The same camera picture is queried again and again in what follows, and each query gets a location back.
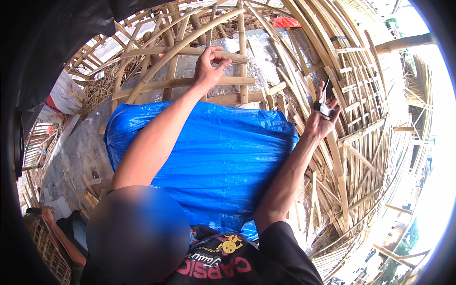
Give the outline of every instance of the right hand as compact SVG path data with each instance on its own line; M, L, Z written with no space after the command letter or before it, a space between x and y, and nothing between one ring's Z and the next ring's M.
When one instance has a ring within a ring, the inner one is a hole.
M220 81L223 71L231 64L232 60L221 56L215 51L222 51L223 47L207 47L199 57L195 66L195 86L201 88L206 95Z
M322 92L324 86L325 82L322 81L318 87L317 100L323 96L323 102L326 102L326 97ZM316 110L312 110L309 118L307 118L306 128L303 135L315 137L318 141L320 141L334 129L342 109L337 105L337 99L331 101L328 104L328 107L334 110L334 115L331 119L328 119L325 115L322 115Z
M54 218L54 214L52 213L52 209L49 206L44 206L41 209L41 215L43 215L43 218L50 224L53 224L56 222Z

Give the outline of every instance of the black t-shirt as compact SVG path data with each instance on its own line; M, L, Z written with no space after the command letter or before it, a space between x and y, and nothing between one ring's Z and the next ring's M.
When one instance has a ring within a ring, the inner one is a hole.
M191 232L192 245L184 261L157 284L323 285L285 222L270 225L261 235L259 247L239 233L219 233L202 225L191 226ZM91 284L113 283L91 262L89 255L81 285Z

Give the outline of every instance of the blue plastic sheet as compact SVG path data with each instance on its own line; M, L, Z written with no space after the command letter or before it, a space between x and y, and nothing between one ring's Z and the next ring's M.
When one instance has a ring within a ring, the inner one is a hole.
M130 143L171 102L120 105L104 142L113 170ZM151 186L171 195L191 225L258 238L252 214L298 141L280 111L198 102Z

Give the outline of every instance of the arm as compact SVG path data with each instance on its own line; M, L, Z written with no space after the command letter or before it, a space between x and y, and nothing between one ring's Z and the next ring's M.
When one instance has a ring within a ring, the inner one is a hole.
M67 251L73 262L80 263L82 265L86 264L86 258L84 255L74 246L72 242L68 240L63 231L57 226L54 215L51 212L51 207L44 206L41 210L43 218L51 225L51 229L54 234L57 236L58 240L62 244L63 248Z
M181 97L148 123L133 140L117 167L112 189L130 185L149 186L165 164L193 107L222 77L231 63L214 51L222 47L208 47L197 61L195 84Z
M324 82L322 81L319 87L319 98L322 96L323 86ZM329 107L334 109L336 105L337 99L332 101ZM301 139L277 173L254 212L259 236L271 224L285 220L285 215L295 198L296 190L304 183L304 173L315 149L320 141L332 131L340 112L341 109L337 108L330 120L315 110L310 114Z

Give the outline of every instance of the sky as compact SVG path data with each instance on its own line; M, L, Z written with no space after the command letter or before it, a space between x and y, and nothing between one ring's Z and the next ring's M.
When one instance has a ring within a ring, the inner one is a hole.
M408 3L405 0L401 3L401 5L406 4ZM404 33L404 36L429 32L419 13L412 7L400 8L395 17L399 22L399 30ZM435 147L432 150L434 169L423 187L415 209L418 217L417 226L420 229L420 238L416 247L410 252L410 254L415 254L434 248L438 244L446 231L454 206L456 187L451 177L454 176L454 162L456 161L454 151L456 135L453 123L456 102L446 63L438 46L413 47L410 51L419 55L431 66L434 94L431 133L436 135ZM421 262L419 267L423 266L430 256L431 254ZM420 260L421 258L415 258L409 261L416 264ZM407 269L407 266L402 265L398 267L396 273L405 272Z

